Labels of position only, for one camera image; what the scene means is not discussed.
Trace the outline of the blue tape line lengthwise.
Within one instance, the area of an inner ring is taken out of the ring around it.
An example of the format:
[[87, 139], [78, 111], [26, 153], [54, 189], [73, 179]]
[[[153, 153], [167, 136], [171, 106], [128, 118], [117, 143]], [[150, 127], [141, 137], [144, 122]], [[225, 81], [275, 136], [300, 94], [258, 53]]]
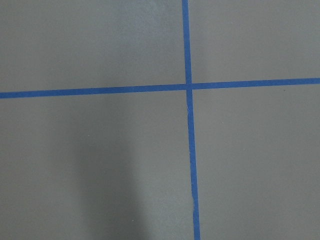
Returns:
[[191, 44], [190, 44], [189, 3], [187, 0], [182, 1], [182, 25], [183, 25], [183, 43], [184, 43], [190, 184], [191, 184], [191, 196], [192, 196], [192, 202], [193, 202], [193, 211], [192, 211], [193, 238], [195, 240], [199, 240], [201, 238], [201, 231], [200, 231], [200, 214], [199, 214], [195, 124], [194, 124], [194, 103], [193, 103], [193, 90], [192, 90], [192, 62], [191, 62]]

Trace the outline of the blue tape line crosswise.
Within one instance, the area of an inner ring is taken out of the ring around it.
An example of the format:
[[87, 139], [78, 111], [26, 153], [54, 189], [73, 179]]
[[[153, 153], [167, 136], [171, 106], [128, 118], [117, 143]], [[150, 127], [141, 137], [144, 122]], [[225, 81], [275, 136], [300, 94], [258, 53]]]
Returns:
[[0, 98], [1, 99], [18, 99], [18, 98], [40, 98], [40, 97], [60, 97], [60, 96], [103, 95], [103, 94], [174, 92], [174, 91], [192, 91], [192, 90], [209, 90], [209, 89], [228, 89], [228, 88], [316, 85], [319, 83], [320, 83], [320, 79], [318, 77], [315, 77], [315, 78], [294, 78], [294, 79], [185, 83], [185, 84], [30, 90], [30, 91], [1, 92]]

